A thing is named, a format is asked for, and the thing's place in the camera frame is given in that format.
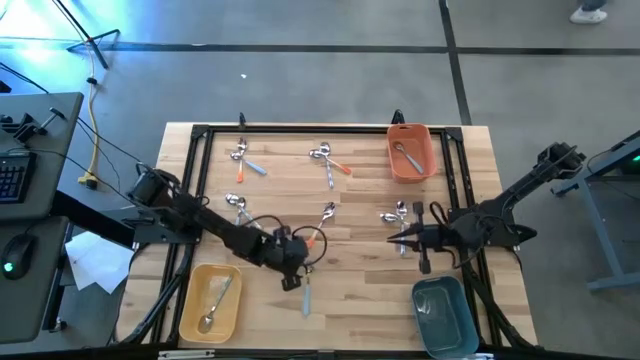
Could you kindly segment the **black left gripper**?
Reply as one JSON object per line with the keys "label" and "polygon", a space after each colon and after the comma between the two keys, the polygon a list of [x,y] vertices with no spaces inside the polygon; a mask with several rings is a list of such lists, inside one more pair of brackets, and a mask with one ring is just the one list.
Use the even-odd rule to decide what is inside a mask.
{"label": "black left gripper", "polygon": [[306,241],[294,235],[289,226],[277,228],[274,236],[276,245],[272,252],[272,269],[283,275],[282,289],[288,292],[301,286],[299,269],[304,276],[309,276],[314,271],[314,260]]}

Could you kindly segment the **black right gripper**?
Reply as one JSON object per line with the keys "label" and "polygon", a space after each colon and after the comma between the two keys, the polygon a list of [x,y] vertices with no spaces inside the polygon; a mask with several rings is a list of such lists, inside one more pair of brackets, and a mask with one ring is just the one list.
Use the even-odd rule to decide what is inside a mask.
{"label": "black right gripper", "polygon": [[[449,230],[449,221],[447,214],[442,205],[436,201],[428,205],[431,215],[434,217],[435,224],[424,224],[424,203],[417,201],[412,204],[413,213],[417,220],[417,224],[410,224],[401,232],[389,236],[388,241],[395,241],[401,250],[407,252],[409,250],[420,254],[419,270],[422,274],[431,273],[431,263],[428,258],[427,250],[432,249],[436,253],[448,253],[452,259],[452,265],[455,265],[455,253],[446,248],[444,245],[445,235]],[[400,240],[409,236],[416,235],[417,241]]]}

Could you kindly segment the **grey handled metal spoon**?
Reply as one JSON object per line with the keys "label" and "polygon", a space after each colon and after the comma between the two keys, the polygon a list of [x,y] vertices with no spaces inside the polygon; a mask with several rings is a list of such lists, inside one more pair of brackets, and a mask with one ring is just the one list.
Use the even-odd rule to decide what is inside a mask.
{"label": "grey handled metal spoon", "polygon": [[333,180],[333,175],[332,175],[332,170],[331,170],[331,164],[329,162],[329,155],[331,152],[331,147],[329,145],[328,142],[322,142],[319,146],[319,150],[321,152],[321,154],[323,155],[324,159],[325,159],[325,167],[326,167],[326,172],[327,172],[327,178],[328,178],[328,185],[330,189],[334,188],[334,180]]}
{"label": "grey handled metal spoon", "polygon": [[[237,202],[237,199],[238,199],[239,197],[242,197],[242,196],[239,196],[239,195],[234,194],[234,193],[227,193],[227,194],[225,195],[225,200],[226,200],[226,202],[227,202],[228,204],[233,205],[233,206],[235,206],[235,207],[237,208],[237,206],[236,206],[236,202]],[[258,229],[262,230],[262,226],[261,226],[261,225],[260,225],[260,224],[259,224],[259,223],[254,219],[254,218],[253,218],[253,216],[252,216],[252,215],[251,215],[251,214],[246,210],[246,204],[245,204],[245,216],[244,216],[243,218],[245,218],[245,219],[249,222],[249,224],[250,224],[251,226],[254,226],[254,227],[256,227],[256,228],[258,228]]]}
{"label": "grey handled metal spoon", "polygon": [[419,174],[424,173],[423,167],[405,150],[404,146],[400,142],[395,142],[393,147],[405,156]]}
{"label": "grey handled metal spoon", "polygon": [[[398,201],[396,203],[396,215],[398,217],[399,223],[400,223],[400,230],[404,231],[405,230],[405,217],[407,215],[407,207],[406,204],[403,201]],[[396,246],[399,254],[401,257],[404,257],[406,255],[406,246],[402,245],[402,244],[398,244]]]}

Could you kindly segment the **teal plastic bin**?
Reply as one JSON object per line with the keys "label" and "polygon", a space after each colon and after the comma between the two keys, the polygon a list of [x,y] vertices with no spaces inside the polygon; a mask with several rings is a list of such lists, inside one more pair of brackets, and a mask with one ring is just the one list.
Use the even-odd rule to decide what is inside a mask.
{"label": "teal plastic bin", "polygon": [[431,357],[463,358],[476,352],[479,336],[457,278],[421,280],[413,285],[411,300],[418,333]]}

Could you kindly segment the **orange plastic bin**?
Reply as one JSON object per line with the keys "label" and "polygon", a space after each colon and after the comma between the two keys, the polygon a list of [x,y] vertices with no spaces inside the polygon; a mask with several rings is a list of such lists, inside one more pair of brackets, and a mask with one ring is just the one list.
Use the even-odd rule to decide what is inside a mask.
{"label": "orange plastic bin", "polygon": [[[391,174],[396,183],[415,184],[425,181],[437,171],[431,133],[422,124],[391,125],[386,133]],[[419,174],[405,156],[393,147],[400,142],[405,150],[423,167]]]}

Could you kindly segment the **white paper sheet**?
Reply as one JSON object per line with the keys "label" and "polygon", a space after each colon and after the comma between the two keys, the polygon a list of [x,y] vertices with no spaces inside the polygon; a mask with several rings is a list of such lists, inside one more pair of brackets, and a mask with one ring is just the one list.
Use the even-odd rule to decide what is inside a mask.
{"label": "white paper sheet", "polygon": [[97,284],[112,294],[128,276],[134,251],[91,232],[74,236],[65,244],[78,290]]}

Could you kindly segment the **black diagonal support beam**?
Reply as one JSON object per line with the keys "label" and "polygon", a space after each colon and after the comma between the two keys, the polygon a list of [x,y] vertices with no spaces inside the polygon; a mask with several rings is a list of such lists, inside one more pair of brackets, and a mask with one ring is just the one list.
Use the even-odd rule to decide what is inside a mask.
{"label": "black diagonal support beam", "polygon": [[75,198],[57,191],[53,197],[50,214],[67,217],[71,223],[107,240],[131,248],[135,231],[132,227],[81,203]]}

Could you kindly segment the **black device with green light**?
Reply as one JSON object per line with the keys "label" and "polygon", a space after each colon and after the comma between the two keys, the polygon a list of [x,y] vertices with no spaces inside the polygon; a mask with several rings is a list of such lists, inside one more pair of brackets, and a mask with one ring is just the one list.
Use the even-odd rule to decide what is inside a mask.
{"label": "black device with green light", "polygon": [[623,176],[640,176],[640,148],[622,158],[618,163],[617,169]]}

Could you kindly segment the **grey office desk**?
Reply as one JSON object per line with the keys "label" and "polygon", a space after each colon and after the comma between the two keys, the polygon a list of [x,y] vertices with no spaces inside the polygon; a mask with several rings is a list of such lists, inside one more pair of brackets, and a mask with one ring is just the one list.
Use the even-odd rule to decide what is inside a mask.
{"label": "grey office desk", "polygon": [[40,331],[69,220],[49,217],[0,226],[0,255],[10,240],[27,232],[36,237],[30,268],[18,280],[7,279],[0,262],[0,344],[29,342]]}
{"label": "grey office desk", "polygon": [[0,96],[0,114],[11,116],[14,123],[19,123],[25,113],[43,123],[51,115],[51,107],[66,117],[55,119],[47,126],[47,135],[35,135],[26,145],[0,129],[0,153],[37,155],[24,201],[0,204],[0,222],[41,218],[49,213],[83,100],[79,92]]}

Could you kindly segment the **person's foot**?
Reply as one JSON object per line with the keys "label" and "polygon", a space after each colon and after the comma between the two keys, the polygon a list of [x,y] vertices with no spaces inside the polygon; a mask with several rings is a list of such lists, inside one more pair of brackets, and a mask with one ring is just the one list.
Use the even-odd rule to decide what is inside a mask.
{"label": "person's foot", "polygon": [[608,0],[582,0],[578,8],[570,15],[573,24],[599,24],[605,21],[608,14],[602,10]]}

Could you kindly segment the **black computer mouse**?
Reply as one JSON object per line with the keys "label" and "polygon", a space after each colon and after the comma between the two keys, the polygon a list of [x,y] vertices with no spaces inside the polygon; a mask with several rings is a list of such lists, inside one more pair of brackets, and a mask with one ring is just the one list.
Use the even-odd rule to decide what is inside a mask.
{"label": "black computer mouse", "polygon": [[14,236],[0,254],[0,268],[6,279],[18,280],[30,269],[37,237],[28,233]]}

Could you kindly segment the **black computer keyboard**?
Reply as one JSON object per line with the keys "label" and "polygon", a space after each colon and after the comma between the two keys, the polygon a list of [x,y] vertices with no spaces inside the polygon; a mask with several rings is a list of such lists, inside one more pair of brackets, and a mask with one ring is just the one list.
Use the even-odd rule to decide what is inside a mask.
{"label": "black computer keyboard", "polygon": [[0,204],[22,203],[35,170],[33,152],[0,153]]}

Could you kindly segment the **black desk clamp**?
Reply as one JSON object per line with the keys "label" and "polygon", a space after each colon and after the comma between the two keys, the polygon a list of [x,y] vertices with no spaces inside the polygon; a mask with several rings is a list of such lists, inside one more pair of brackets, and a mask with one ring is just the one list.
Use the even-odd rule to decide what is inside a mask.
{"label": "black desk clamp", "polygon": [[26,145],[35,135],[47,135],[47,126],[55,119],[66,119],[65,115],[56,108],[51,107],[49,111],[51,112],[51,115],[43,123],[38,123],[28,113],[23,115],[22,120],[19,123],[14,123],[11,116],[0,114],[0,129],[10,134],[17,142],[22,145]]}

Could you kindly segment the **black aluminium table frame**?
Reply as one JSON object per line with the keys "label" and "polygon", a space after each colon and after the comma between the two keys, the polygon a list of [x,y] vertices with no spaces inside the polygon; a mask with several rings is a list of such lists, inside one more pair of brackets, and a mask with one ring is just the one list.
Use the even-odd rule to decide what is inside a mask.
{"label": "black aluminium table frame", "polygon": [[[425,355],[411,305],[411,290],[421,279],[417,254],[401,257],[387,238],[395,227],[380,214],[397,201],[452,199],[483,201],[503,189],[490,133],[485,126],[461,128],[464,156],[438,157],[436,173],[418,184],[396,183],[391,175],[386,131],[380,126],[274,126],[268,133],[251,127],[246,134],[248,157],[264,167],[266,176],[247,172],[242,183],[230,152],[235,130],[214,135],[208,155],[204,192],[210,208],[227,219],[235,209],[227,193],[246,198],[249,213],[272,229],[282,222],[309,236],[320,223],[324,207],[335,203],[334,216],[322,226],[323,236],[312,250],[311,313],[302,314],[305,283],[282,289],[278,272],[234,256],[215,236],[197,245],[193,264],[237,267],[242,293],[235,331],[222,343],[226,349],[294,349],[399,351]],[[324,158],[309,151],[322,142],[329,158],[352,170],[331,165],[334,188],[328,185]],[[446,171],[446,163],[452,165]],[[464,192],[470,186],[471,193]]]}

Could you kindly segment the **blue-grey desk frame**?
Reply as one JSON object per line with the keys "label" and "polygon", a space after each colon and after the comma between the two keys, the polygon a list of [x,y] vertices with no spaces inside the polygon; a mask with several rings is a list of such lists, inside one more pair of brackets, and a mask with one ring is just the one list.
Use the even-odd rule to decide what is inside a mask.
{"label": "blue-grey desk frame", "polygon": [[610,275],[587,284],[591,291],[640,285],[640,176],[621,175],[619,161],[640,148],[640,130],[589,158],[576,177],[553,188],[577,191],[597,234]]}

